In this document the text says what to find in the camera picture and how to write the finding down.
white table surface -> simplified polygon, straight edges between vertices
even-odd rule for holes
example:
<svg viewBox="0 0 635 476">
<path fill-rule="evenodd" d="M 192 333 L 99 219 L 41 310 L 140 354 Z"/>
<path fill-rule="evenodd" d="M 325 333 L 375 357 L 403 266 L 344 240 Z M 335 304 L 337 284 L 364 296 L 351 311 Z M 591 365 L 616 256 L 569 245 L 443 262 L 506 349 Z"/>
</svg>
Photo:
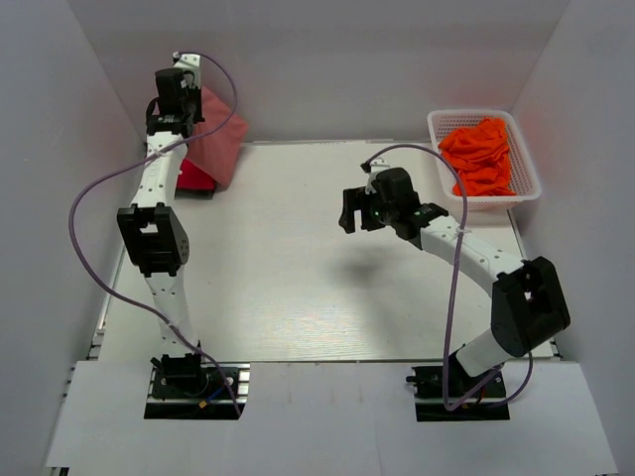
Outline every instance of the white table surface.
<svg viewBox="0 0 635 476">
<path fill-rule="evenodd" d="M 203 348 L 225 362 L 423 360 L 442 357 L 450 266 L 391 229 L 346 235 L 341 193 L 363 186 L 359 164 L 385 144 L 251 145 L 212 201 L 177 200 L 190 237 L 186 293 Z M 422 201 L 443 205 L 432 157 L 385 157 L 404 167 Z M 473 214 L 474 233 L 519 254 L 507 212 Z M 151 304 L 127 256 L 117 291 Z M 489 326 L 490 299 L 459 279 L 452 346 Z M 156 317 L 112 299 L 100 361 L 159 355 Z M 553 355 L 549 344 L 535 351 Z"/>
<path fill-rule="evenodd" d="M 416 422 L 409 363 L 251 366 L 239 421 L 143 420 L 150 362 L 79 362 L 47 465 L 69 476 L 593 476 L 615 463 L 579 365 L 538 362 L 507 421 Z M 503 369 L 508 392 L 527 365 Z"/>
</svg>

white wall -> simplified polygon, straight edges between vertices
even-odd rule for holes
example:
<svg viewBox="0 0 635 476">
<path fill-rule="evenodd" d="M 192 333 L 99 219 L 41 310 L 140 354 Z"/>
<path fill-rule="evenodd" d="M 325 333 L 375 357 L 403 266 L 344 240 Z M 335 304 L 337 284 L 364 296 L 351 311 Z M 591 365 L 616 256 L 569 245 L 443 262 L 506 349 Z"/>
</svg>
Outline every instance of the white wall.
<svg viewBox="0 0 635 476">
<path fill-rule="evenodd" d="M 85 357 L 103 300 L 71 250 L 68 208 L 142 147 L 64 0 L 4 2 L 0 44 L 0 472 L 30 476 L 41 474 L 70 366 Z M 103 185 L 80 213 L 102 276 L 130 187 L 130 178 Z"/>
<path fill-rule="evenodd" d="M 433 109 L 509 110 L 568 2 L 69 0 L 139 131 L 147 78 L 191 48 L 235 75 L 252 140 L 414 139 Z"/>
<path fill-rule="evenodd" d="M 516 209 L 558 267 L 578 360 L 620 474 L 635 474 L 635 3 L 574 0 L 514 107 L 543 184 Z"/>
</svg>

basket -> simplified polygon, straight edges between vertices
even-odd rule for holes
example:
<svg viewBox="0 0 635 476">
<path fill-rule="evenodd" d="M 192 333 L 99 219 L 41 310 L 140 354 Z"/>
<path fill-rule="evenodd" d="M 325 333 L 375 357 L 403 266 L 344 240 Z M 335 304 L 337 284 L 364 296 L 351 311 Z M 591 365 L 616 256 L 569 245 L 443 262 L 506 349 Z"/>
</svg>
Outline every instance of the basket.
<svg viewBox="0 0 635 476">
<path fill-rule="evenodd" d="M 527 152 L 523 138 L 511 114 L 488 109 L 447 109 L 433 111 L 428 114 L 428 127 L 430 128 L 433 148 L 440 153 L 439 143 L 451 131 L 458 127 L 476 126 L 485 117 L 497 117 L 507 124 L 509 162 L 512 169 L 509 188 L 515 191 L 516 195 L 469 196 L 467 198 L 468 209 L 509 209 L 523 201 L 535 200 L 540 196 L 542 190 L 529 152 Z M 452 209 L 461 208 L 461 197 L 452 193 L 452 188 L 456 184 L 454 176 L 441 161 L 435 162 L 437 163 L 437 170 L 439 171 L 439 177 L 448 207 Z"/>
</svg>

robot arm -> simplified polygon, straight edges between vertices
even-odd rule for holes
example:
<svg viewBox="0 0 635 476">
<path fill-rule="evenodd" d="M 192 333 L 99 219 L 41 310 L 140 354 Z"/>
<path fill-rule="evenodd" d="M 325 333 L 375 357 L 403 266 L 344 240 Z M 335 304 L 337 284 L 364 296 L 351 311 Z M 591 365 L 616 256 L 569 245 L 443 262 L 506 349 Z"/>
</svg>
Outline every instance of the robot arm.
<svg viewBox="0 0 635 476">
<path fill-rule="evenodd" d="M 146 113 L 148 156 L 189 137 L 193 125 L 203 120 L 199 62 L 198 55 L 183 55 L 175 57 L 173 67 L 155 73 L 159 96 Z M 155 115 L 157 106 L 159 114 Z M 196 343 L 184 290 L 190 244 L 171 207 L 187 151 L 186 145 L 180 145 L 146 164 L 130 206 L 117 213 L 117 223 L 132 263 L 150 287 L 155 307 L 189 342 Z M 168 326 L 160 325 L 165 353 L 175 357 L 187 353 Z"/>
<path fill-rule="evenodd" d="M 447 211 L 421 204 L 404 169 L 378 158 L 368 173 L 366 187 L 343 193 L 339 225 L 344 231 L 355 231 L 354 212 L 360 210 L 363 230 L 390 226 L 401 239 L 453 264 L 459 224 Z M 571 323 L 556 269 L 545 258 L 525 261 L 467 233 L 460 270 L 492 298 L 490 328 L 450 356 L 466 378 L 522 357 Z"/>
</svg>

orange fabric in basket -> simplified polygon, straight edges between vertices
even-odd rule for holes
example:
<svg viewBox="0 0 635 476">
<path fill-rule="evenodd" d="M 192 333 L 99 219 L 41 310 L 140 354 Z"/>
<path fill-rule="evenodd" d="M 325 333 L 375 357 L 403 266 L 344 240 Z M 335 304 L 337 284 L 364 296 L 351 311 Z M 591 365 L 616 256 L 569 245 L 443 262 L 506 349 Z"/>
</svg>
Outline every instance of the orange fabric in basket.
<svg viewBox="0 0 635 476">
<path fill-rule="evenodd" d="M 460 127 L 439 144 L 461 177 L 469 196 L 515 195 L 509 189 L 511 165 L 505 121 L 486 117 L 476 127 Z M 458 184 L 452 192 L 460 195 Z"/>
</svg>

